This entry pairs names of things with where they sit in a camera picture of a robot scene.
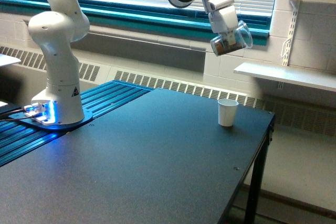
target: radiator vent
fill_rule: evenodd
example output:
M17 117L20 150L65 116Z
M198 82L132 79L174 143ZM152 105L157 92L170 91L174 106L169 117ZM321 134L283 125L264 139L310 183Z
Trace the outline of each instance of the radiator vent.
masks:
M19 65L46 71L46 62L42 54L18 50L9 47L0 47L0 54L12 56L21 60ZM86 63L79 63L79 78L95 82L100 67Z
M310 106L253 98L234 91L207 87L195 83L180 82L169 78L143 76L141 74L117 71L116 80L135 83L151 88L163 88L198 95L211 99L229 98L244 106L272 111L276 114L276 123L303 129L328 136L336 136L336 112L315 110Z

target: table leg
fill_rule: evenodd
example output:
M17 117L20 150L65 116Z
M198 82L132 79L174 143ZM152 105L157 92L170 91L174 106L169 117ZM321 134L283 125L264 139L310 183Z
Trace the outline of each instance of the table leg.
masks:
M254 161L250 190L248 194L244 224L253 224L256 217L258 197L261 190L262 176L264 174L266 156L270 142L270 132L261 147L261 150Z

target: robotic arm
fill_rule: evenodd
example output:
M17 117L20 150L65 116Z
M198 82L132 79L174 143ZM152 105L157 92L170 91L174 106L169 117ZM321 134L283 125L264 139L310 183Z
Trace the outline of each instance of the robotic arm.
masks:
M35 110L26 113L39 123L68 125L84 119L79 90L79 63L70 43L89 31L90 23L77 0L48 0L51 12L29 22L29 33L41 47L47 66L47 87L32 99Z
M169 0L178 8L194 0ZM48 0L51 12L34 16L29 33L41 47L47 66L47 87L32 99L26 116L44 126L71 125L85 118L82 109L78 60L70 43L89 31L89 21L77 0ZM203 0L211 27L219 35L211 41L216 55L252 46L252 38L244 22L238 23L234 0Z
M234 0L202 0L205 11L209 15L212 31L218 36L211 40L214 53L217 56L229 52L250 48L253 40L248 27L243 21L238 22ZM169 0L178 8L185 8L193 0Z

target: warning label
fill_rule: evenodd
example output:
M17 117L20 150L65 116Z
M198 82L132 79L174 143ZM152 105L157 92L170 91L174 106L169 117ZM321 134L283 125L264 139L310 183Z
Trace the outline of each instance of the warning label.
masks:
M72 93L72 97L76 97L78 95L79 95L78 89L77 89L77 87L75 87L75 90Z

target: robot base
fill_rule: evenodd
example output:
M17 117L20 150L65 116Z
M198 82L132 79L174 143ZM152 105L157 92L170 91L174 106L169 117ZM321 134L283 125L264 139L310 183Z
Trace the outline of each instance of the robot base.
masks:
M25 117L24 113L17 113L17 114L13 114L10 116L11 119L24 118L24 117ZM91 122L92 120L93 120L92 112L88 110L84 110L84 119L79 121L78 123L73 123L73 124L46 126L46 125L43 125L35 121L34 119L23 119L23 120L18 120L18 121L28 126L39 128L41 130L47 130L47 131L53 131L53 132L60 132L60 131L67 132L67 131L73 131Z

